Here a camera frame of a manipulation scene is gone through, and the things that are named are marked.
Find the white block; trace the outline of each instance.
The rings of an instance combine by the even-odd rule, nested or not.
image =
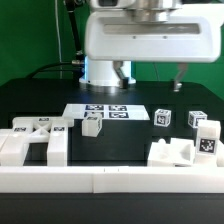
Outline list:
[[[54,120],[47,148],[48,166],[67,166],[68,122]]]
[[[171,121],[171,110],[158,109],[154,116],[154,125],[167,127]]]
[[[198,154],[215,156],[220,133],[219,121],[200,120],[196,138],[196,156]]]
[[[193,140],[171,138],[170,148],[174,166],[192,166],[195,156]]]
[[[129,167],[105,167],[94,173],[93,192],[129,192]]]
[[[217,146],[217,166],[224,167],[224,144],[218,141]]]
[[[97,137],[102,129],[102,115],[100,113],[89,114],[82,121],[82,135],[89,137]]]
[[[11,129],[0,129],[0,152],[10,132],[11,132]]]
[[[170,156],[170,145],[152,142],[148,156],[147,166],[173,166],[173,161],[171,160]]]
[[[27,136],[32,131],[32,120],[20,120],[14,124],[0,152],[2,166],[23,166],[29,148]]]
[[[217,167],[216,156],[203,155],[196,153],[194,159],[194,167]]]
[[[203,138],[220,138],[221,125],[219,121],[200,120],[198,122],[197,136]]]
[[[203,111],[189,111],[188,124],[192,128],[198,128],[199,120],[207,120],[208,115]]]

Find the green wall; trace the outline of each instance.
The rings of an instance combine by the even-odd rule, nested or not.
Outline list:
[[[58,3],[63,61],[70,61],[75,55],[74,44],[63,1]],[[0,10],[0,85],[59,61],[54,0],[0,1]],[[84,40],[89,9],[85,6],[76,13],[80,37]],[[224,29],[222,33],[221,57],[211,64],[190,64],[184,81],[201,83],[224,99]],[[177,74],[176,63],[156,65],[161,81],[171,80]],[[133,67],[137,80],[156,81],[152,63],[136,63]],[[59,74],[39,75],[45,76],[59,78]]]

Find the black cable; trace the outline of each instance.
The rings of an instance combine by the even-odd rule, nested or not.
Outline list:
[[[38,68],[34,72],[31,72],[29,75],[26,76],[27,79],[32,79],[37,73],[47,69],[47,68],[53,68],[57,66],[62,66],[62,65],[72,65],[72,62],[59,62],[59,63],[53,63],[49,65],[45,65],[43,67]]]
[[[156,65],[155,62],[153,62],[152,64],[153,64],[153,68],[154,68],[154,71],[155,71],[155,74],[156,74],[157,81],[160,82],[160,76],[159,76],[157,65]]]
[[[77,60],[84,60],[84,55],[82,51],[82,46],[78,34],[78,28],[77,28],[77,22],[76,22],[76,17],[74,14],[76,4],[74,3],[74,0],[65,0],[65,6],[69,15],[69,20],[71,23],[71,28],[72,28],[72,35],[73,39],[75,42],[75,48],[76,48],[76,59]]]

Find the black table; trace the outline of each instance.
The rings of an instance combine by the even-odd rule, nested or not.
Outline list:
[[[202,110],[222,126],[224,120],[224,102],[194,83],[184,83],[179,93],[167,82],[138,82],[105,94],[80,90],[71,80],[16,79],[0,88],[0,102],[0,128],[11,128],[18,116],[61,116],[68,103],[145,105],[151,121],[104,120],[97,142],[80,141],[77,120],[69,134],[70,166],[145,166],[152,141],[195,139],[187,124],[190,110]],[[153,125],[158,108],[172,110],[169,127]],[[25,165],[46,165],[44,155],[35,161],[28,155]],[[223,194],[0,194],[2,223],[222,223],[223,211]]]

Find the white foam block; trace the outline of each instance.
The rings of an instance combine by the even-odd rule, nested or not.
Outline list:
[[[147,166],[160,167],[160,166],[173,166],[173,161],[170,157],[169,144],[152,142]]]
[[[219,121],[199,120],[198,121],[198,138],[219,139],[221,125]]]
[[[220,140],[217,146],[217,166],[224,167],[224,144]]]
[[[170,155],[175,166],[191,166],[194,161],[194,141],[188,139],[171,138]]]
[[[27,136],[32,131],[32,120],[15,123],[0,152],[2,166],[23,166],[29,148]]]
[[[48,166],[67,166],[68,122],[54,120],[47,148]]]
[[[128,167],[105,167],[101,172],[94,173],[93,192],[129,192]]]
[[[0,129],[0,152],[10,132],[11,132],[11,129]]]
[[[97,137],[102,129],[102,115],[89,114],[82,121],[82,136]]]
[[[92,193],[95,167],[1,167],[0,193]]]

